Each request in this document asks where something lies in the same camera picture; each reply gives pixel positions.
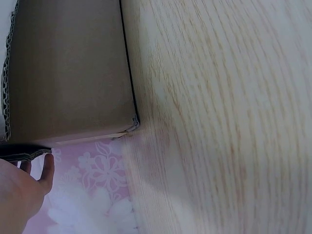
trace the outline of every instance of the cardboard box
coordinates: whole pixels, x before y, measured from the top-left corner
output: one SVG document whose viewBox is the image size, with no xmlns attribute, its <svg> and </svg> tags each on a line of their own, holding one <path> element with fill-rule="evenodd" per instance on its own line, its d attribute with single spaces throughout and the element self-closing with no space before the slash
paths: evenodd
<svg viewBox="0 0 312 234">
<path fill-rule="evenodd" d="M 20 1 L 9 90 L 9 143 L 54 147 L 136 128 L 119 0 Z"/>
</svg>

